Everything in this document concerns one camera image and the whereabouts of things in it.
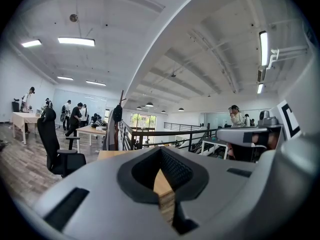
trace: metal railing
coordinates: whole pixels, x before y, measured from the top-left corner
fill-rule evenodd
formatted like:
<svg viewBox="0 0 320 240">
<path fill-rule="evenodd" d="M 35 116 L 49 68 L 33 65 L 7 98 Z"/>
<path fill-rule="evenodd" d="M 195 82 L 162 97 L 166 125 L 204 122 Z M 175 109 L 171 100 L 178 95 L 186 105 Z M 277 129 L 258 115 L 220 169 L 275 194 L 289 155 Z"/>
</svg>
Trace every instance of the metal railing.
<svg viewBox="0 0 320 240">
<path fill-rule="evenodd" d="M 201 126 L 199 125 L 164 122 L 164 129 L 169 129 L 171 131 L 177 131 L 177 132 L 196 131 L 196 130 L 199 130 L 200 127 Z"/>
<path fill-rule="evenodd" d="M 180 142 L 189 141 L 188 146 L 179 147 L 180 149 L 184 149 L 188 147 L 189 152 L 196 153 L 202 145 L 202 140 L 205 138 L 209 138 L 215 136 L 217 129 L 210 129 L 210 124 L 208 123 L 207 129 L 205 130 L 184 130 L 184 131 L 135 131 L 130 126 L 128 126 L 123 120 L 119 122 L 120 129 L 120 139 L 122 141 L 122 149 L 123 150 L 133 150 L 134 147 L 137 149 L 142 149 L 143 147 L 157 146 L 157 145 L 165 145 L 165 144 L 176 144 Z M 193 138 L 194 134 L 205 133 L 201 137 Z M 159 142 L 159 143 L 148 143 L 143 144 L 144 136 L 174 136 L 174 135 L 189 135 L 189 139 L 184 139 L 181 141 L 168 141 L 168 142 Z M 192 143 L 193 140 L 199 140 L 197 143 Z"/>
</svg>

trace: chair armrest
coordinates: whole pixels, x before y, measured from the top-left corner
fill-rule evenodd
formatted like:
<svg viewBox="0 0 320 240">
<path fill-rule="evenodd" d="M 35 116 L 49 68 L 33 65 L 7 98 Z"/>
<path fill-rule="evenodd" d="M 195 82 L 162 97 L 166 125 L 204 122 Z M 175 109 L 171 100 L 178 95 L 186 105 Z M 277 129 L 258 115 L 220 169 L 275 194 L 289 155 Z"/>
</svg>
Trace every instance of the chair armrest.
<svg viewBox="0 0 320 240">
<path fill-rule="evenodd" d="M 80 137 L 76 137 L 76 136 L 69 136 L 69 137 L 65 137 L 66 140 L 80 140 Z"/>
<path fill-rule="evenodd" d="M 68 150 L 68 149 L 58 149 L 57 153 L 60 155 L 71 155 L 71 154 L 76 154 L 78 151 L 77 150 Z"/>
</svg>

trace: white ceiling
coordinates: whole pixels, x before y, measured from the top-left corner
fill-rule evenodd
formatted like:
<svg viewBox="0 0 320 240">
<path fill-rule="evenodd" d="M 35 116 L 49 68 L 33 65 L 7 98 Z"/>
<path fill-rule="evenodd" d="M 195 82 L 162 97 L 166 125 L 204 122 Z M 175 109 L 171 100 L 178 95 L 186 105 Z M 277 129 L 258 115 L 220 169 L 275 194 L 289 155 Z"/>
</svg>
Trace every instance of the white ceiling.
<svg viewBox="0 0 320 240">
<path fill-rule="evenodd" d="M 6 36 L 17 53 L 54 83 L 65 83 L 57 79 L 65 76 L 80 86 L 86 85 L 85 80 L 105 83 L 105 88 L 117 93 L 131 88 L 127 106 L 151 101 L 160 110 L 209 94 L 256 93 L 260 31 L 268 32 L 272 49 L 305 45 L 302 18 L 289 0 L 230 0 L 172 37 L 167 52 L 153 57 L 154 65 L 138 76 L 135 63 L 148 59 L 142 56 L 147 33 L 162 13 L 184 2 L 25 0 Z M 71 14 L 78 15 L 78 22 L 69 20 Z M 96 45 L 62 45 L 58 37 L 95 39 Z M 20 45 L 35 39 L 42 45 Z M 294 59 L 275 63 L 267 72 L 264 92 L 276 92 L 293 63 Z M 134 78 L 138 82 L 133 87 Z"/>
</svg>

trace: man in black shirt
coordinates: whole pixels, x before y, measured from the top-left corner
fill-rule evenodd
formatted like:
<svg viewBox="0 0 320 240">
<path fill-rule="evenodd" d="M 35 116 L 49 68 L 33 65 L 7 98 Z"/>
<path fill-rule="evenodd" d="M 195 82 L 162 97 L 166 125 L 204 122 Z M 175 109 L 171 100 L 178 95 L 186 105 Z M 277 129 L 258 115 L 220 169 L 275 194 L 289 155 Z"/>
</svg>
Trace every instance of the man in black shirt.
<svg viewBox="0 0 320 240">
<path fill-rule="evenodd" d="M 81 114 L 80 109 L 82 109 L 83 104 L 80 102 L 77 106 L 75 106 L 70 115 L 70 130 L 65 134 L 65 136 L 69 136 L 73 132 L 73 136 L 77 136 L 77 128 L 79 128 L 79 123 L 81 122 Z"/>
</svg>

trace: fluorescent light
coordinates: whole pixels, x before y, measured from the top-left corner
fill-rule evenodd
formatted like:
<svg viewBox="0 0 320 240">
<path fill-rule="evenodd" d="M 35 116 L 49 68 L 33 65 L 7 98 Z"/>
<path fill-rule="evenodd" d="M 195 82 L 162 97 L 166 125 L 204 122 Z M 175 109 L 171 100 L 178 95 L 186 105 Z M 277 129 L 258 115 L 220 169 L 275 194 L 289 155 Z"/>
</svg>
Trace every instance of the fluorescent light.
<svg viewBox="0 0 320 240">
<path fill-rule="evenodd" d="M 91 82 L 91 81 L 86 81 L 88 84 L 94 84 L 94 85 L 99 85 L 99 86 L 106 86 L 104 83 L 99 83 L 99 82 Z"/>
<path fill-rule="evenodd" d="M 64 77 L 64 76 L 57 76 L 57 78 L 59 78 L 59 79 L 64 79 L 64 80 L 71 80 L 71 81 L 74 80 L 74 79 L 71 78 L 71 77 Z"/>
<path fill-rule="evenodd" d="M 41 45 L 41 42 L 39 39 L 31 42 L 22 43 L 23 47 L 31 47 L 31 46 L 39 46 L 39 45 Z"/>
<path fill-rule="evenodd" d="M 260 83 L 260 84 L 259 84 L 259 87 L 258 87 L 258 94 L 261 93 L 262 87 L 264 87 L 264 84 L 263 84 L 263 83 Z"/>
<path fill-rule="evenodd" d="M 58 41 L 59 41 L 60 44 L 95 46 L 95 40 L 94 39 L 88 39 L 88 38 L 58 37 Z"/>
<path fill-rule="evenodd" d="M 268 63 L 268 34 L 265 31 L 259 33 L 261 44 L 261 66 Z"/>
</svg>

